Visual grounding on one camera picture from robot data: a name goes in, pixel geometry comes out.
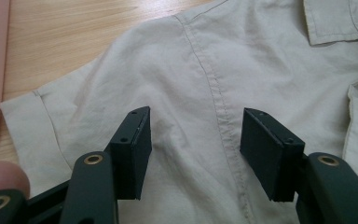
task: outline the stitching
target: stitching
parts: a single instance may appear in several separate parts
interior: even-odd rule
[[[343,34],[343,33],[339,33],[339,34],[328,34],[328,35],[320,35],[320,34],[318,34],[318,29],[316,28],[316,21],[315,21],[315,17],[314,17],[314,13],[313,13],[313,8],[311,7],[311,6],[309,6],[309,2],[308,1],[306,1],[306,4],[308,5],[307,6],[307,9],[310,11],[310,17],[312,18],[312,21],[313,21],[313,24],[312,24],[312,26],[313,26],[313,30],[315,31],[315,34],[317,35],[317,36],[320,36],[320,37],[323,37],[323,36],[331,36],[331,35],[358,35],[358,33],[350,33],[350,34]],[[354,24],[354,22],[353,22],[353,26],[355,27],[355,29],[357,30],[357,32],[358,32],[358,29],[357,29],[357,27],[356,27],[356,25]]]
[[[202,15],[202,14],[205,14],[205,13],[207,13],[207,12],[211,11],[212,9],[214,9],[214,8],[216,8],[216,7],[219,7],[219,6],[223,5],[226,1],[221,2],[221,3],[217,4],[216,6],[209,8],[209,9],[208,9],[208,10],[206,10],[206,11],[203,11],[203,12],[201,12],[200,14],[197,14],[197,15],[196,15],[195,17],[193,17],[190,21],[193,21],[193,20],[195,20],[198,16],[200,16],[200,15]]]
[[[358,33],[358,28],[357,28],[357,25],[356,25],[356,22],[355,22],[355,19],[354,19],[354,15],[352,15],[352,10],[351,10],[351,0],[348,0],[348,8],[350,9],[350,15],[351,15],[351,21],[353,23],[353,26],[354,28],[356,29],[357,33]]]
[[[251,212],[250,212],[250,209],[249,209],[249,202],[247,200],[247,193],[246,193],[246,185],[244,184],[245,183],[245,180],[243,178],[243,175],[241,174],[241,172],[239,171],[233,171],[232,170],[232,167],[233,165],[237,165],[240,164],[240,158],[238,156],[238,150],[235,150],[232,142],[233,142],[233,136],[232,136],[232,133],[233,133],[233,128],[232,128],[232,125],[230,125],[229,123],[229,119],[228,119],[228,112],[227,112],[227,105],[226,105],[226,102],[224,100],[224,97],[223,97],[223,94],[222,94],[222,90],[221,90],[221,87],[220,87],[220,84],[219,84],[219,81],[217,80],[217,77],[216,77],[216,73],[213,69],[213,67],[211,66],[210,63],[207,63],[211,70],[212,70],[212,73],[211,72],[207,72],[206,68],[204,67],[203,65],[203,62],[201,61],[198,53],[196,51],[199,51],[201,53],[201,55],[205,58],[206,61],[209,61],[204,53],[204,49],[198,44],[199,41],[194,41],[194,43],[191,41],[191,39],[196,39],[196,37],[194,36],[194,32],[191,28],[191,26],[188,24],[187,22],[187,25],[184,25],[181,20],[177,17],[177,16],[174,16],[177,20],[179,20],[179,22],[182,24],[182,26],[184,27],[184,31],[185,31],[185,34],[186,34],[186,38],[188,40],[188,42],[190,43],[190,46],[195,54],[195,56],[197,57],[197,59],[199,60],[199,63],[200,63],[200,66],[202,67],[206,77],[207,77],[207,80],[208,80],[208,85],[210,87],[210,90],[211,90],[211,95],[213,97],[213,105],[214,105],[214,108],[215,108],[215,113],[216,113],[216,122],[218,124],[218,127],[219,127],[219,132],[220,132],[220,138],[221,138],[221,141],[222,141],[222,145],[223,145],[223,149],[224,149],[224,152],[225,152],[225,155],[226,157],[228,156],[228,152],[232,152],[232,155],[233,157],[232,158],[228,158],[227,157],[227,161],[228,161],[228,168],[229,170],[231,171],[231,174],[233,176],[233,179],[237,185],[237,188],[239,189],[239,194],[240,196],[243,196],[243,200],[244,200],[244,213],[245,213],[245,216],[248,218],[248,221],[249,222],[253,222],[252,218],[251,218]],[[215,94],[213,94],[213,87],[211,85],[211,79],[216,83],[215,86],[216,88],[218,89],[218,94],[217,96]],[[227,126],[228,126],[228,141],[225,141],[224,140],[224,135],[223,135],[223,131],[222,130],[222,120],[220,120],[218,118],[218,112],[217,112],[217,98],[218,96],[220,96],[220,99],[221,99],[221,102],[222,102],[222,105],[223,105],[223,108],[224,108],[224,118],[225,118],[225,121],[227,122]]]

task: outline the black clamp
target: black clamp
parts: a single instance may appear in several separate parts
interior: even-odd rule
[[[147,106],[127,115],[104,151],[77,159],[70,180],[28,201],[0,190],[0,224],[118,223],[117,200],[141,199],[151,150]]]
[[[305,143],[269,114],[245,108],[241,154],[274,202],[292,202],[302,224],[358,223],[358,176],[341,158],[303,154]]]

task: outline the wooden surface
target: wooden surface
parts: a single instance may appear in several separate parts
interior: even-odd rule
[[[212,0],[11,0],[4,101],[91,61],[132,26]],[[1,119],[0,161],[18,162]]]

